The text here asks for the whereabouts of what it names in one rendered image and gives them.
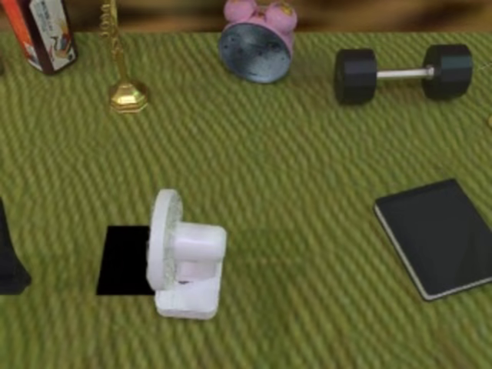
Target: black dumbbell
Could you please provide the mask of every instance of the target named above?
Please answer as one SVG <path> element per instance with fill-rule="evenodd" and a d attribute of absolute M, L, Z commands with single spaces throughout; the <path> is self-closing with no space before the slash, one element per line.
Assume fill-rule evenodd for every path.
<path fill-rule="evenodd" d="M 450 100 L 464 95 L 471 84 L 473 58 L 466 45 L 432 45 L 422 68 L 377 70 L 376 55 L 368 48 L 337 53 L 334 72 L 335 96 L 340 104 L 370 101 L 378 80 L 421 78 L 427 98 Z"/>

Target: metal bar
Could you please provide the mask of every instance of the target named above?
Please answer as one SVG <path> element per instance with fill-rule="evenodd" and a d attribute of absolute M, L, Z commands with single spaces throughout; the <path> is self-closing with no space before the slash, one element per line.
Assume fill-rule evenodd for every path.
<path fill-rule="evenodd" d="M 421 69 L 393 69 L 377 72 L 377 79 L 409 79 L 432 77 L 434 77 L 434 68 L 432 67 Z"/>

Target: green carpet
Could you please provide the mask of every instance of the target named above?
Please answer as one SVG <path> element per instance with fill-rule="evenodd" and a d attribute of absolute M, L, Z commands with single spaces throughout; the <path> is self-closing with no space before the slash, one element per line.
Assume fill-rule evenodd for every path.
<path fill-rule="evenodd" d="M 218 60 L 218 35 L 126 35 L 151 90 L 138 115 L 109 111 L 105 44 L 46 77 L 0 35 L 0 196 L 33 284 L 0 297 L 0 367 L 487 368 L 492 286 L 424 303 L 377 222 L 374 199 L 455 177 L 492 224 L 492 34 L 301 34 L 289 76 L 253 85 Z M 420 83 L 337 106 L 339 48 L 418 66 L 466 42 L 467 96 L 427 101 Z M 184 219 L 228 230 L 212 321 L 161 318 L 153 299 L 97 298 L 106 227 L 147 224 L 161 188 Z"/>

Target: gold candle holder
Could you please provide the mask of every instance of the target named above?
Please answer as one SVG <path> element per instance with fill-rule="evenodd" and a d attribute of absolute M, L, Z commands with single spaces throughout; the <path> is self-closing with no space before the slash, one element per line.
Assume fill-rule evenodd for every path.
<path fill-rule="evenodd" d="M 147 87 L 128 75 L 125 53 L 118 31 L 116 0 L 104 0 L 101 7 L 101 36 L 109 38 L 113 60 L 118 69 L 118 83 L 109 88 L 109 101 L 118 113 L 138 113 L 148 104 Z"/>

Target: black mat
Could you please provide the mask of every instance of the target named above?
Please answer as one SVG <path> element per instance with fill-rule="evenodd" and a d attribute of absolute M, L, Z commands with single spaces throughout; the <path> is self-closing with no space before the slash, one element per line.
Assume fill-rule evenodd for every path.
<path fill-rule="evenodd" d="M 0 295 L 21 294 L 32 282 L 14 250 L 7 214 L 0 198 Z"/>
<path fill-rule="evenodd" d="M 375 211 L 425 300 L 492 281 L 492 232 L 456 180 L 380 198 Z"/>
<path fill-rule="evenodd" d="M 109 226 L 96 294 L 154 295 L 146 278 L 148 226 Z"/>

